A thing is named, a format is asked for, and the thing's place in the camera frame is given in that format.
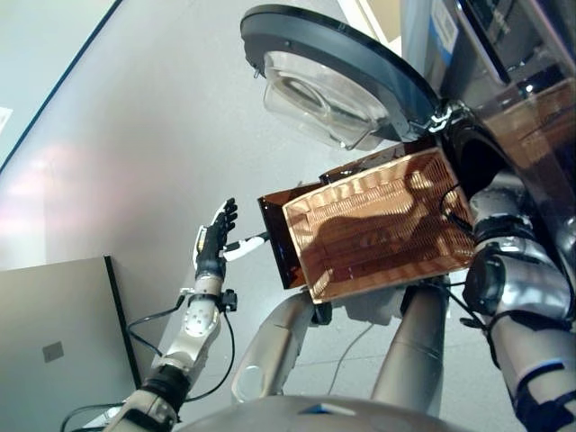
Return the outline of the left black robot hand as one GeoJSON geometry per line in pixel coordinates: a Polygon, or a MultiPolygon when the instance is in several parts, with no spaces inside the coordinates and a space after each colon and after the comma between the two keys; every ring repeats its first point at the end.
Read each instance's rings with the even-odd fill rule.
{"type": "Polygon", "coordinates": [[[264,231],[232,243],[230,232],[235,228],[238,206],[234,198],[224,201],[214,213],[211,223],[198,229],[193,249],[194,278],[216,276],[225,278],[226,265],[238,260],[270,240],[264,231]]]}

